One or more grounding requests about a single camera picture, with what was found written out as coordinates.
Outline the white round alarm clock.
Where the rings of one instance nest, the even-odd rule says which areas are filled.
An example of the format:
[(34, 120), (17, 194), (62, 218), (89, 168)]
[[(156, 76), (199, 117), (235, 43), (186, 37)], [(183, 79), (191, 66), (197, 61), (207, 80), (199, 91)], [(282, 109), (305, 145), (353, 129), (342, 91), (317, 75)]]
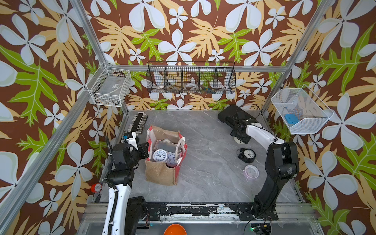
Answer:
[(153, 160), (155, 162), (166, 162), (168, 159), (168, 153), (163, 149), (158, 149), (153, 153)]

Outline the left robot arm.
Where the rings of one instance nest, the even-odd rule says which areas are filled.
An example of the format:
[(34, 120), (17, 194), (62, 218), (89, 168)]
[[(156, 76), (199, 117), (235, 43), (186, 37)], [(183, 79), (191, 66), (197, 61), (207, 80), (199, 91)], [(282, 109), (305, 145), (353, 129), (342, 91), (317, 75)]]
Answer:
[(127, 132), (122, 143), (112, 146), (106, 138), (112, 166), (103, 182), (109, 187), (109, 202), (103, 235), (134, 235), (139, 220), (147, 215), (144, 197), (130, 197), (135, 169), (148, 157), (149, 143), (138, 143), (136, 132)]

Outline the black round alarm clock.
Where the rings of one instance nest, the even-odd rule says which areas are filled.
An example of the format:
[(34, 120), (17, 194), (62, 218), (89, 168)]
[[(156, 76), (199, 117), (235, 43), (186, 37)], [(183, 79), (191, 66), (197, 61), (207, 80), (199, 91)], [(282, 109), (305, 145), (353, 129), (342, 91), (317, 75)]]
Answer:
[(239, 148), (237, 150), (237, 155), (240, 160), (247, 164), (253, 163), (256, 159), (255, 151), (249, 148)]

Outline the red burlap canvas bag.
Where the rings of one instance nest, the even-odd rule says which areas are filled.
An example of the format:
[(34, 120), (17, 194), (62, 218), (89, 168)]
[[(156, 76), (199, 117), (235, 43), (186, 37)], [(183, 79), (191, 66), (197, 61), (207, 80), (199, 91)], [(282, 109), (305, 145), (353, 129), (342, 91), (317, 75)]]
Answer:
[[(147, 130), (146, 140), (149, 143), (148, 158), (146, 164), (146, 180), (164, 186), (176, 186), (178, 184), (179, 172), (182, 163), (187, 155), (187, 143), (179, 131), (168, 131), (156, 126), (150, 126)], [(177, 144), (174, 152), (177, 159), (175, 167), (166, 166), (166, 162), (155, 162), (153, 160), (154, 146), (157, 140)]]

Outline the beige twin-bell alarm clock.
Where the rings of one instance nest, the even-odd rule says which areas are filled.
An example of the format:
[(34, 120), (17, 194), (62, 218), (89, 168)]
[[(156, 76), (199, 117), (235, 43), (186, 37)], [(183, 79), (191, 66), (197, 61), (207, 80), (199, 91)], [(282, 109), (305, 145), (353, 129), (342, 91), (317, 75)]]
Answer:
[(241, 141), (241, 140), (239, 140), (237, 137), (234, 137), (234, 141), (237, 143), (237, 144), (239, 144), (239, 145), (243, 145), (244, 143)]

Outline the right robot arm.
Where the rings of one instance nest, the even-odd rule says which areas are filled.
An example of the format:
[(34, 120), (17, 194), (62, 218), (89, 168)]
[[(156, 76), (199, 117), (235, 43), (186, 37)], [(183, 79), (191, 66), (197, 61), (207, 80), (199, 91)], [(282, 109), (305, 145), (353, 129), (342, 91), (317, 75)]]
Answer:
[(276, 200), (285, 184), (299, 171), (297, 146), (278, 138), (258, 122), (238, 118), (237, 114), (225, 117), (224, 122), (233, 129), (231, 135), (239, 141), (251, 138), (266, 150), (264, 168), (267, 176), (252, 205), (254, 218), (266, 219), (274, 212)]

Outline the pink twin-bell alarm clock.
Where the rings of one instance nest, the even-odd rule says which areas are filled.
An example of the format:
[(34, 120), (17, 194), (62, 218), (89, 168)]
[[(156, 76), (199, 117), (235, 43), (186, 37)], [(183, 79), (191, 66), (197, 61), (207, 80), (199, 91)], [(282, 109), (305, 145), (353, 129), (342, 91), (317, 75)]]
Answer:
[(167, 152), (166, 166), (175, 167), (177, 165), (177, 159), (175, 153)]

